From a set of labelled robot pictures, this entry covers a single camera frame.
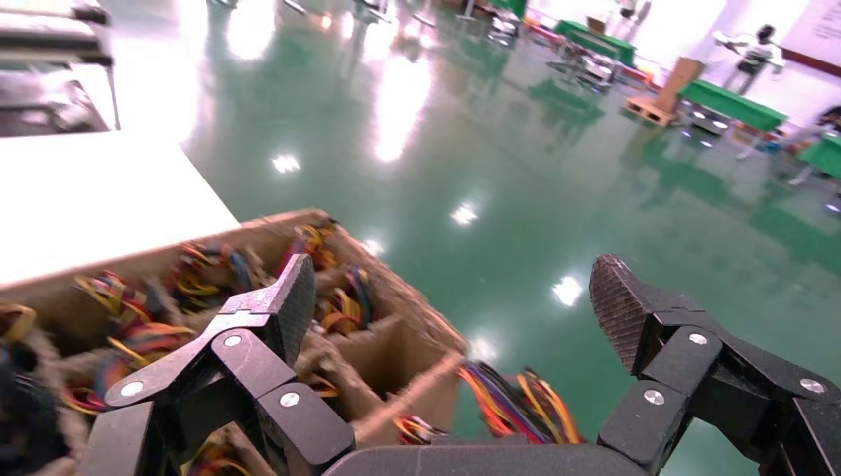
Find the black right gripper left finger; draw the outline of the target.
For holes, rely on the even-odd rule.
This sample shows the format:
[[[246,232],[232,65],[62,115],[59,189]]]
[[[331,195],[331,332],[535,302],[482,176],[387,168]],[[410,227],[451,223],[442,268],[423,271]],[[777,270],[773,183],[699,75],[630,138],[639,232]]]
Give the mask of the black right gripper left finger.
[[[314,305],[312,260],[296,254],[273,284],[231,297],[188,344],[113,385],[104,473],[175,475],[229,423],[275,472],[326,472],[355,437],[294,371]]]

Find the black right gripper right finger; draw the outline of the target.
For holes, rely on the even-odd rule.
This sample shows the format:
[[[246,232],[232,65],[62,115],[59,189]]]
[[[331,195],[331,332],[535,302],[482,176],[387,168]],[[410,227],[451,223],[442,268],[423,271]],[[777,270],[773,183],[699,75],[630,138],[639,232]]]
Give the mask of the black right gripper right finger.
[[[662,471],[690,425],[716,427],[762,475],[840,471],[840,390],[727,331],[691,297],[640,281],[617,256],[593,265],[600,328],[638,383],[600,445]]]

